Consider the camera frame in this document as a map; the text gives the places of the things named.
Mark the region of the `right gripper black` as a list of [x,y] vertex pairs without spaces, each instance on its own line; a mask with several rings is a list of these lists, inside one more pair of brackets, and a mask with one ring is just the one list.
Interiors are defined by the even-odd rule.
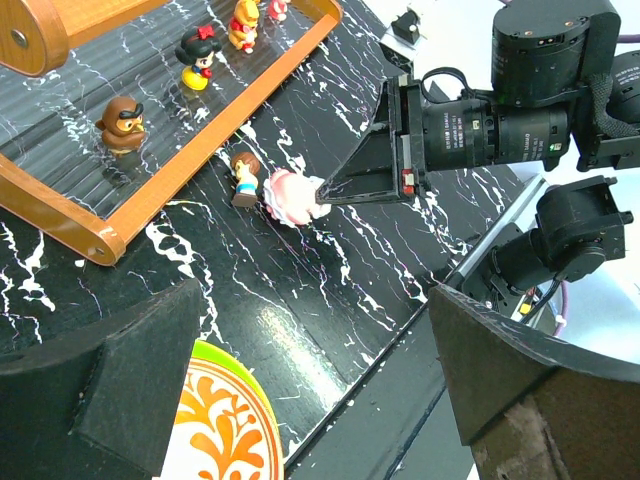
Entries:
[[428,172],[518,162],[555,167],[569,140],[562,106],[518,109],[471,96],[438,102],[406,75],[386,79],[371,125],[316,200],[392,203],[428,190]]

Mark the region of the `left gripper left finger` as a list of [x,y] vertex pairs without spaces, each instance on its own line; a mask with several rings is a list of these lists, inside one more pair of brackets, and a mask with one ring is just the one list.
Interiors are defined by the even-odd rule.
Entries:
[[110,318],[1,357],[4,479],[160,474],[201,291],[188,279]]

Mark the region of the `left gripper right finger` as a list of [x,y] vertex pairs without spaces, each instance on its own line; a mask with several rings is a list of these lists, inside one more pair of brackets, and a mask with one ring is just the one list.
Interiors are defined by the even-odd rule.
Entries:
[[639,367],[446,286],[428,313],[460,440],[482,479],[636,479]]

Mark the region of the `pink flamingo toy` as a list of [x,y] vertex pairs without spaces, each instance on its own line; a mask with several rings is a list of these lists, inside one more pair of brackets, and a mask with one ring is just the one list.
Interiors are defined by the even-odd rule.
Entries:
[[316,176],[278,169],[263,184],[266,209],[283,225],[292,228],[308,225],[331,211],[329,204],[316,202],[317,190],[323,183],[324,180]]

